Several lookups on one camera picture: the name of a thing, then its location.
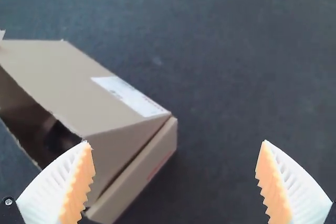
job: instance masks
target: box flap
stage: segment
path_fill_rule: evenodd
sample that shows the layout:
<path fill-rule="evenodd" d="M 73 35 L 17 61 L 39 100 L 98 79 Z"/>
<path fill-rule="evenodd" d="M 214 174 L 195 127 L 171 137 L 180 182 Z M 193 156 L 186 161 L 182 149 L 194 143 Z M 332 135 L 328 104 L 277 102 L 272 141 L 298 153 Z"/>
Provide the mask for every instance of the box flap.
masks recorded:
<path fill-rule="evenodd" d="M 177 119 L 170 118 L 97 202 L 86 211 L 86 216 L 101 224 L 114 223 L 176 148 Z"/>
<path fill-rule="evenodd" d="M 129 106 L 129 100 L 92 79 L 114 76 L 110 71 L 65 41 L 3 40 L 0 66 L 36 102 L 80 136 L 170 116 L 168 111 L 141 115 Z"/>

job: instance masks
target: cardboard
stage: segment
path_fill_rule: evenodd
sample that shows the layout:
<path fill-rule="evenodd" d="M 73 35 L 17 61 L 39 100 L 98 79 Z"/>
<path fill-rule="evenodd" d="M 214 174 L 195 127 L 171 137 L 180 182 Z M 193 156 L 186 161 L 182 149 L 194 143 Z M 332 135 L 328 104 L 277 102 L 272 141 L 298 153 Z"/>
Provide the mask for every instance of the cardboard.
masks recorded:
<path fill-rule="evenodd" d="M 1 119 L 41 169 L 80 141 L 91 144 L 87 215 L 102 223 L 115 220 L 176 149 L 169 111 L 66 41 L 1 41 L 0 90 Z"/>

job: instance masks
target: box lid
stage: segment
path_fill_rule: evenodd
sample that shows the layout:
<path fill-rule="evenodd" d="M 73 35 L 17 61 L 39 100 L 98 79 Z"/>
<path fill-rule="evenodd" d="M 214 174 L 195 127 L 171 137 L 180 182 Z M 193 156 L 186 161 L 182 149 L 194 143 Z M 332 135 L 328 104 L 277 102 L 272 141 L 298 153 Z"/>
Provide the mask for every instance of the box lid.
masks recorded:
<path fill-rule="evenodd" d="M 143 99 L 158 106 L 160 113 L 141 114 L 130 104 L 143 109 L 138 100 L 120 97 L 132 95 L 130 90 L 109 90 L 114 84 L 106 78 L 114 74 L 66 41 L 3 40 L 0 66 L 44 109 L 82 137 L 170 116 L 146 96 Z"/>

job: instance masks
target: white label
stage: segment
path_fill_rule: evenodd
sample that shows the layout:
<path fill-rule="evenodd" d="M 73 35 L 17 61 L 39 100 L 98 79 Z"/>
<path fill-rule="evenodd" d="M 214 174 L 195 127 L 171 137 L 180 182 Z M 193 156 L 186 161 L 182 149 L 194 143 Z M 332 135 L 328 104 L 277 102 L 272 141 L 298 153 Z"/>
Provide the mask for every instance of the white label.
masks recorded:
<path fill-rule="evenodd" d="M 92 81 L 145 118 L 169 112 L 117 76 L 94 77 Z"/>
<path fill-rule="evenodd" d="M 0 41 L 4 38 L 6 31 L 0 30 Z"/>

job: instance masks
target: dark gray surface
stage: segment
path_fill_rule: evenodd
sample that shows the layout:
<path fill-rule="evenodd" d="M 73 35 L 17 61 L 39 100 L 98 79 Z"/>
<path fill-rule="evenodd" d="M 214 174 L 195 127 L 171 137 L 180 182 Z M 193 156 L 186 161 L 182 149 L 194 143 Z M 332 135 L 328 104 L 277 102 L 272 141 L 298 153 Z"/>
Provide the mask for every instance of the dark gray surface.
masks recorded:
<path fill-rule="evenodd" d="M 265 138 L 336 195 L 335 11 L 336 0 L 0 0 L 0 27 L 69 40 L 180 119 L 179 153 L 120 224 L 247 224 L 267 221 L 254 179 Z M 0 144 L 0 191 L 18 195 L 36 172 L 3 130 Z"/>

